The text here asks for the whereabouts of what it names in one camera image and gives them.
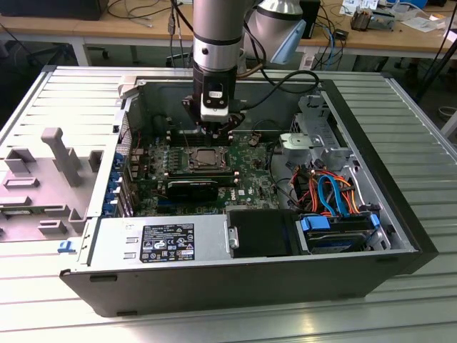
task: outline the yellow wire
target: yellow wire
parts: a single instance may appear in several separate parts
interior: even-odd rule
[[[356,205],[356,199],[354,197],[354,191],[351,191],[351,193],[352,193],[352,205],[354,206],[354,210],[356,211],[356,213],[360,213],[360,211],[358,210],[357,205]]]

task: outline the power supply label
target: power supply label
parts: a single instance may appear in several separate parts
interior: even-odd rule
[[[143,263],[195,259],[193,224],[146,225],[143,227],[140,260]]]

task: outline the blue latch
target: blue latch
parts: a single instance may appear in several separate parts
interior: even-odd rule
[[[121,175],[117,171],[112,171],[111,173],[109,173],[110,181],[117,181],[117,180],[119,180],[119,177],[121,177]]]
[[[330,223],[324,216],[309,216],[304,217],[301,221],[301,228],[303,231],[308,230],[329,230]]]
[[[73,242],[72,241],[62,241],[59,244],[59,248],[57,249],[58,253],[61,252],[76,252],[76,250],[73,247]]]
[[[108,192],[112,192],[112,191],[116,190],[117,186],[118,185],[116,182],[109,181],[108,182]]]
[[[114,153],[114,163],[118,164],[121,163],[124,160],[124,156],[122,154],[115,152]]]
[[[105,194],[105,202],[112,202],[116,198],[114,193],[106,193]]]
[[[103,204],[101,207],[101,210],[104,212],[104,214],[110,214],[114,212],[114,205],[113,204]]]
[[[370,219],[371,219],[371,222],[373,223],[374,228],[379,229],[379,227],[381,226],[381,223],[379,221],[378,216],[376,216],[375,214],[372,214],[370,216]]]

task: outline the paper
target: paper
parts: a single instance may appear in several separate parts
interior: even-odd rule
[[[340,14],[353,16],[357,6],[359,6],[361,9],[375,10],[378,7],[378,2],[379,0],[343,0]]]
[[[431,20],[421,18],[419,16],[406,21],[402,21],[401,23],[422,32],[430,32],[436,29],[435,23],[433,23]]]

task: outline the computer tower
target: computer tower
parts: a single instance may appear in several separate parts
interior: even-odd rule
[[[2,16],[99,20],[109,0],[0,0]]]
[[[303,20],[306,22],[306,28],[302,38],[310,39],[313,36],[314,24],[316,23],[321,0],[301,0],[300,7],[303,11]]]

